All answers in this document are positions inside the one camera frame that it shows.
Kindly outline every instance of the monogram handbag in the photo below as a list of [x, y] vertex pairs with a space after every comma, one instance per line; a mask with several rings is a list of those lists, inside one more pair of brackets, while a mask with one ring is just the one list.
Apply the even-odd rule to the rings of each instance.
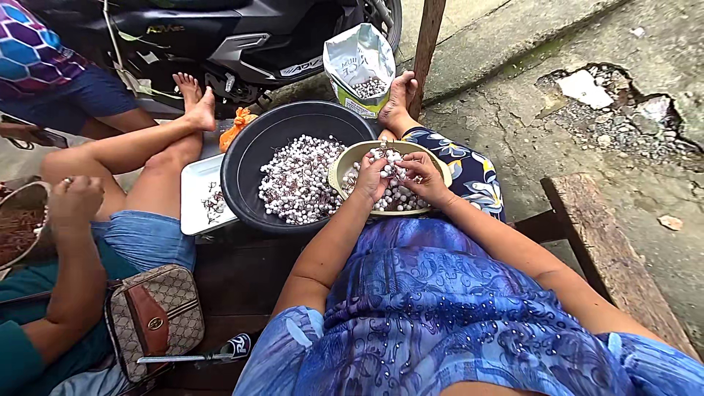
[[140, 357], [185, 354], [203, 339], [205, 328], [190, 271], [169, 264], [119, 281], [105, 304], [115, 358], [133, 383], [143, 383], [169, 363], [138, 364]]

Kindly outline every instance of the black basin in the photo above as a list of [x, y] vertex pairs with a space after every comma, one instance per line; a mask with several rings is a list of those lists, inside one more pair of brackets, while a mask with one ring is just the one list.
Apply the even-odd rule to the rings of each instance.
[[264, 176], [259, 168], [271, 161], [274, 148], [303, 134], [322, 139], [333, 135], [348, 147], [377, 138], [357, 113], [327, 101], [299, 101], [264, 113], [237, 135], [220, 169], [225, 201], [245, 224], [268, 233], [294, 234], [315, 232], [327, 222], [325, 218], [305, 225], [286, 224], [276, 215], [267, 215], [258, 196]]

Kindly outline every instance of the beige plastic bowl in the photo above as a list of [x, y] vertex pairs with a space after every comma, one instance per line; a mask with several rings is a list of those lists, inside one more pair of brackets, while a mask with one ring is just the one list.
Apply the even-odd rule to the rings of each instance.
[[[349, 173], [352, 170], [352, 166], [355, 162], [359, 162], [364, 155], [366, 155], [369, 150], [379, 147], [381, 145], [381, 141], [379, 140], [370, 140], [369, 142], [359, 142], [353, 146], [350, 146], [347, 148], [347, 150], [343, 151], [340, 157], [335, 161], [330, 169], [327, 172], [327, 182], [330, 184], [330, 187], [336, 189], [337, 191], [340, 192], [340, 195], [342, 196], [343, 199], [347, 199], [349, 197], [349, 194], [345, 192], [340, 186], [342, 183], [342, 178]], [[440, 174], [442, 175], [443, 181], [445, 182], [445, 185], [447, 187], [450, 187], [450, 184], [452, 184], [452, 173], [450, 172], [450, 168], [445, 164], [443, 161], [440, 161], [435, 154], [430, 152], [430, 150], [426, 149], [425, 147], [421, 146], [420, 144], [416, 143], [411, 143], [411, 142], [404, 142], [401, 140], [395, 140], [393, 142], [387, 142], [386, 146], [388, 148], [394, 148], [398, 152], [400, 152], [402, 155], [409, 154], [409, 153], [415, 153], [417, 151], [424, 151], [426, 152], [429, 156], [430, 159], [433, 161], [433, 164], [435, 165], [435, 168], [437, 168], [438, 171], [440, 171]], [[423, 214], [427, 213], [430, 211], [430, 208], [423, 208], [423, 209], [416, 209], [413, 211], [372, 211], [372, 215], [375, 216], [407, 216], [407, 215], [414, 215], [414, 214]]]

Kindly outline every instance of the navy floral skirt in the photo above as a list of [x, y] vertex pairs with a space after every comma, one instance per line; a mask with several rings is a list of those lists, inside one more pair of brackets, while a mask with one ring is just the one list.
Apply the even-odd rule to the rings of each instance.
[[429, 149], [450, 167], [450, 191], [478, 209], [505, 221], [501, 188], [490, 159], [425, 127], [409, 129], [402, 140]]

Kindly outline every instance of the blue floral dress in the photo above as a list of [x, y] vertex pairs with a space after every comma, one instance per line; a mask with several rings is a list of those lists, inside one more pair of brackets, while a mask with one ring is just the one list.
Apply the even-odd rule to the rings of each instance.
[[368, 225], [326, 312], [274, 317], [233, 395], [438, 395], [482, 381], [546, 395], [704, 395], [704, 367], [593, 335], [523, 272], [440, 219]]

